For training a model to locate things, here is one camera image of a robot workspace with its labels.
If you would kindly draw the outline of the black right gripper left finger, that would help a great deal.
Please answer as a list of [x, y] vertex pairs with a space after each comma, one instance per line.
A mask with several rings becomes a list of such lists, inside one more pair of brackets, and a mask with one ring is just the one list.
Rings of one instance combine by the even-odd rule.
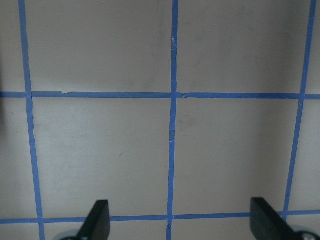
[[108, 200], [97, 200], [77, 233], [76, 240], [107, 240], [111, 231]]

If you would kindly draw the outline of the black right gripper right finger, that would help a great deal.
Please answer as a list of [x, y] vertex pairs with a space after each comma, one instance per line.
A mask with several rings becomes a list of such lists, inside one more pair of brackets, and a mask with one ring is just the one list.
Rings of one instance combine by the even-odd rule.
[[299, 240], [295, 232], [262, 197], [250, 199], [250, 230], [256, 240]]

